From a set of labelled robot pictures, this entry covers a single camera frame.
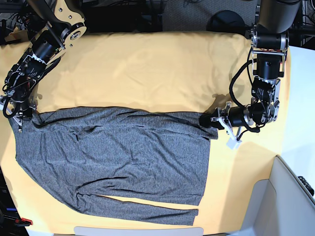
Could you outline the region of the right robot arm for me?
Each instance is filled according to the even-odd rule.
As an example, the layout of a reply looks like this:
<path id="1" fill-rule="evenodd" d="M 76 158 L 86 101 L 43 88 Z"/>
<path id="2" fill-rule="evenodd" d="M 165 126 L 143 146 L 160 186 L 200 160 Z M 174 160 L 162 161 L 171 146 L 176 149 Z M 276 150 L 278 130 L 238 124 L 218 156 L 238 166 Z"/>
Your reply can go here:
<path id="1" fill-rule="evenodd" d="M 31 119 L 36 106 L 32 92 L 38 83 L 60 62 L 62 55 L 86 31 L 80 0 L 30 0 L 29 6 L 45 22 L 31 45 L 8 72 L 0 99 L 7 118 Z"/>

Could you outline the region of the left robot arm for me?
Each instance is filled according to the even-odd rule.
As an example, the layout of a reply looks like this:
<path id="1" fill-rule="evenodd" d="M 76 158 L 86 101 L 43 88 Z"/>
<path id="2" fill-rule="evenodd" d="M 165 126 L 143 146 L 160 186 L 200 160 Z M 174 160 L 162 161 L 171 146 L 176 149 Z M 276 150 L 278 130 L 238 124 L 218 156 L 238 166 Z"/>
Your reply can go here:
<path id="1" fill-rule="evenodd" d="M 225 108 L 216 108 L 203 114 L 201 126 L 217 128 L 244 127 L 258 133 L 267 123 L 278 117 L 281 78 L 289 46 L 289 28 L 293 24 L 301 2 L 299 0 L 262 0 L 257 7 L 258 20 L 252 28 L 252 45 L 247 61 L 232 77 L 229 85 L 231 102 Z M 243 105 L 234 94 L 234 84 L 247 70 L 252 100 Z"/>

